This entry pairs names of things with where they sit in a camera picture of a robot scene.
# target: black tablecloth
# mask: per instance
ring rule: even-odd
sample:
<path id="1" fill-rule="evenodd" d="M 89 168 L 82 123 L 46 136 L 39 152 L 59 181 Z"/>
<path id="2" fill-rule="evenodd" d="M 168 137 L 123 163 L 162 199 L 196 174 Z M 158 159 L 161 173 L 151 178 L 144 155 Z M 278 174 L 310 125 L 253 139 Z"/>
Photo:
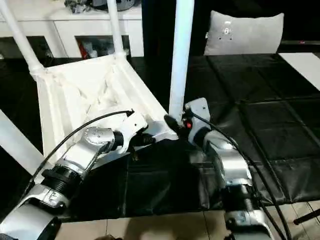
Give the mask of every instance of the black tablecloth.
<path id="1" fill-rule="evenodd" d="M 66 61 L 72 60 L 55 59 L 47 65 Z M 168 110 L 170 60 L 132 58 L 130 63 Z M 18 107 L 23 110 L 13 114 L 12 120 L 40 146 L 38 105 L 32 100 L 35 83 L 21 61 L 0 61 L 0 66 L 1 78 L 19 78 L 32 92 L 24 93 L 27 97 Z M 320 199 L 320 92 L 284 60 L 265 54 L 192 57 L 185 102 L 199 97 L 207 99 L 211 121 L 258 164 L 280 204 Z M 1 109 L 9 113 L 10 107 L 3 108 L 3 104 L 1 101 Z M 221 207 L 212 163 L 188 143 L 163 140 L 140 150 L 138 158 L 133 161 L 129 155 L 93 170 L 65 219 L 160 215 Z M 264 201 L 270 203 L 256 172 L 252 169 L 251 173 Z"/>

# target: white metal pole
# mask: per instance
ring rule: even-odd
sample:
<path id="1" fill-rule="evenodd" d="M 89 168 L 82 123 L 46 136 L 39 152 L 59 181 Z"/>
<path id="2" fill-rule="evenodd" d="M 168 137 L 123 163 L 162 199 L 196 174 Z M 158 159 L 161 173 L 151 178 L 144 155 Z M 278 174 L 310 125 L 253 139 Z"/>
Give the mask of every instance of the white metal pole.
<path id="1" fill-rule="evenodd" d="M 181 121 L 195 0 L 176 0 L 169 114 Z"/>
<path id="2" fill-rule="evenodd" d="M 43 69 L 44 67 L 37 59 L 35 52 L 33 51 L 30 43 L 27 40 L 27 37 L 21 31 L 21 28 L 18 25 L 18 22 L 15 19 L 14 15 L 12 14 L 6 0 L 0 0 L 0 11 L 6 23 L 10 27 L 13 38 L 18 45 L 25 61 L 28 64 L 29 71 L 33 73 L 37 70 Z"/>
<path id="3" fill-rule="evenodd" d="M 0 110 L 0 146 L 33 175 L 45 157 Z"/>
<path id="4" fill-rule="evenodd" d="M 115 54 L 123 55 L 125 54 L 124 46 L 122 43 L 122 37 L 119 27 L 119 19 L 118 19 L 118 9 L 116 0 L 107 0 L 108 11 L 110 15 L 111 28 L 112 28 L 112 38 L 114 44 Z"/>

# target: floor tile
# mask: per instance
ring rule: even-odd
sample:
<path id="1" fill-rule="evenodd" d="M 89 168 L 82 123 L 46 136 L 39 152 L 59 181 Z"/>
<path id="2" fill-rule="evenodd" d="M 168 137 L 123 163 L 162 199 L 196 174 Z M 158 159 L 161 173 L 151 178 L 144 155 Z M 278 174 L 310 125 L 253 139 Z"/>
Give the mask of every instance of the floor tile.
<path id="1" fill-rule="evenodd" d="M 222 240 L 230 234 L 226 229 L 224 211 L 205 211 L 206 227 L 210 240 Z"/>
<path id="2" fill-rule="evenodd" d="M 63 223 L 55 240 L 95 240 L 106 232 L 107 220 Z"/>
<path id="3" fill-rule="evenodd" d="M 202 212 L 109 219 L 107 234 L 124 240 L 209 240 Z"/>
<path id="4" fill-rule="evenodd" d="M 312 211 L 307 202 L 292 204 L 297 217 L 302 217 Z M 316 218 L 301 223 L 310 240 L 320 240 L 320 225 Z"/>
<path id="5" fill-rule="evenodd" d="M 277 225 L 282 230 L 282 233 L 284 234 L 284 236 L 286 236 L 284 226 L 280 220 L 280 217 L 279 217 L 279 214 L 278 214 L 276 208 L 274 206 L 268 206 L 267 209 L 268 209 L 269 213 L 271 214 L 271 216 L 273 217 L 273 219 L 275 220 L 275 222 L 277 223 Z M 294 208 L 292 207 L 292 205 L 291 204 L 281 205 L 280 209 L 281 209 L 281 211 L 284 215 L 284 218 L 288 224 L 292 238 L 294 240 L 309 240 L 309 237 L 308 237 L 305 229 L 303 228 L 303 226 L 302 225 L 295 225 L 293 223 L 294 220 L 297 218 L 297 214 L 296 214 Z M 269 219 L 267 221 L 268 221 L 268 225 L 271 229 L 271 232 L 273 233 L 274 239 L 280 240 L 280 236 L 276 232 L 274 226 L 271 224 Z"/>

